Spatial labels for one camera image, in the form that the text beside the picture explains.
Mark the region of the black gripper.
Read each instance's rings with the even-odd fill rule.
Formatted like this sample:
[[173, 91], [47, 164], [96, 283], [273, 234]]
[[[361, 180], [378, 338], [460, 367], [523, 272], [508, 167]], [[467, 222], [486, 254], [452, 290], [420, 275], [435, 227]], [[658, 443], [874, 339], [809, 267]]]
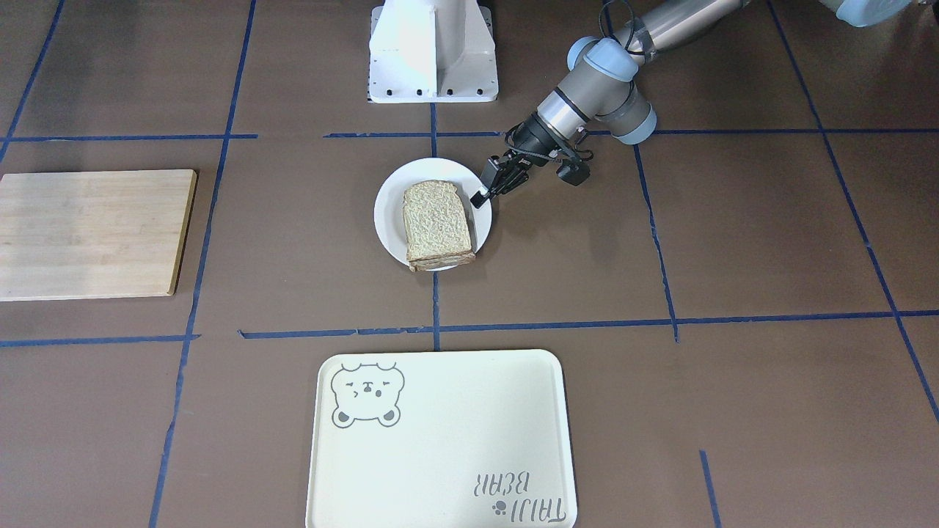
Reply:
[[561, 161], [549, 154], [559, 150], [569, 154], [569, 144], [553, 127], [540, 117], [530, 116], [523, 123], [506, 131], [508, 150], [502, 157], [487, 159], [479, 176], [481, 187], [472, 195], [472, 206], [482, 208], [495, 195], [510, 193], [529, 180], [533, 165], [543, 166]]

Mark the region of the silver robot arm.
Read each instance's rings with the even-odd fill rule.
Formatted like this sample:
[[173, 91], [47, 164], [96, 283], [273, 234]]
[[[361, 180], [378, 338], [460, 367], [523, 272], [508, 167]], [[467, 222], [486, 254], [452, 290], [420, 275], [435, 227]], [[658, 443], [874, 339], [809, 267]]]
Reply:
[[598, 14], [598, 37], [581, 37], [566, 56], [568, 74], [526, 120], [504, 133], [506, 151], [486, 160], [470, 198], [482, 208], [529, 180], [534, 166], [557, 165], [570, 185], [590, 177], [590, 150], [580, 148], [591, 121], [627, 146], [647, 140], [657, 127], [654, 107], [637, 88], [638, 70], [658, 56], [690, 44], [747, 6], [745, 1], [666, 1], [618, 30], [607, 26], [608, 2]]

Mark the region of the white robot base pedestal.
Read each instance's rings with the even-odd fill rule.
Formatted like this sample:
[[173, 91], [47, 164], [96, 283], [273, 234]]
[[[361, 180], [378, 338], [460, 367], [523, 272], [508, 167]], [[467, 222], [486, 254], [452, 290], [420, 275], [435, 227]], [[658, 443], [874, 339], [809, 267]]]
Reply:
[[372, 103], [489, 103], [500, 92], [493, 17], [477, 1], [386, 1], [371, 11]]

